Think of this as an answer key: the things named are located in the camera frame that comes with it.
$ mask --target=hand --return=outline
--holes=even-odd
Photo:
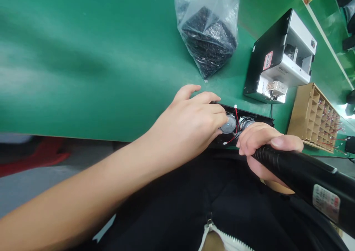
[[[293,135],[283,135],[275,128],[265,123],[253,123],[240,135],[237,147],[240,155],[247,156],[250,169],[265,181],[274,181],[286,186],[286,184],[272,174],[265,166],[252,157],[255,151],[264,145],[271,145],[274,149],[283,151],[302,151],[302,140]]]
[[[202,153],[216,136],[219,128],[228,122],[226,111],[219,104],[221,98],[212,92],[199,91],[199,85],[186,85],[176,94],[173,102],[157,119],[152,128],[143,136],[154,144],[157,155],[166,160],[166,172],[190,161]]]

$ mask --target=green workbench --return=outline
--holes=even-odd
[[[243,96],[244,82],[255,40],[289,8],[318,41],[311,81],[345,115],[351,84],[302,0],[240,0],[239,47],[208,83],[179,35],[174,0],[0,0],[0,132],[133,141],[186,84],[269,116],[270,104]],[[273,108],[282,133],[295,92]]]

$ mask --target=sticker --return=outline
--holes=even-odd
[[[269,69],[271,66],[271,60],[273,59],[274,52],[271,51],[265,56],[264,68],[263,70]]]
[[[336,194],[315,184],[313,187],[312,203],[316,209],[330,218],[333,222],[338,223],[340,198]]]

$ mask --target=white zipper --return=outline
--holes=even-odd
[[[219,230],[215,226],[215,224],[213,223],[212,219],[209,219],[207,224],[204,226],[204,233],[202,236],[202,242],[201,242],[199,251],[202,250],[203,245],[206,241],[207,234],[211,231],[215,231],[220,236],[220,238],[223,241],[224,248],[226,249],[226,251],[254,251],[252,248],[247,246],[245,243],[243,243],[239,239]]]

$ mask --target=white machine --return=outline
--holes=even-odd
[[[265,103],[285,103],[289,87],[311,79],[317,41],[297,13],[288,10],[253,47],[244,95]]]

